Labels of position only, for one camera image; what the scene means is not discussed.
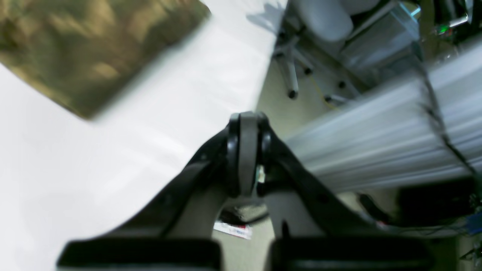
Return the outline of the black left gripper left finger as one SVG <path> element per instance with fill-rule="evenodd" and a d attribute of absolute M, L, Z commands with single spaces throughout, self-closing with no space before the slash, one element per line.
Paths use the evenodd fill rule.
<path fill-rule="evenodd" d="M 235 113 L 132 218 L 73 240 L 58 271 L 223 271 L 212 230 L 222 209 L 251 197 L 251 113 Z"/>

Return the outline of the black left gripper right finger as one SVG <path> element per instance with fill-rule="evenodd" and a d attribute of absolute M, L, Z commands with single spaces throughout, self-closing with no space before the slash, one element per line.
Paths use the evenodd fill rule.
<path fill-rule="evenodd" d="M 255 185 L 275 231 L 266 271 L 428 271 L 433 256 L 419 239 L 380 229 L 346 207 L 279 139 L 264 113 L 258 125 Z"/>

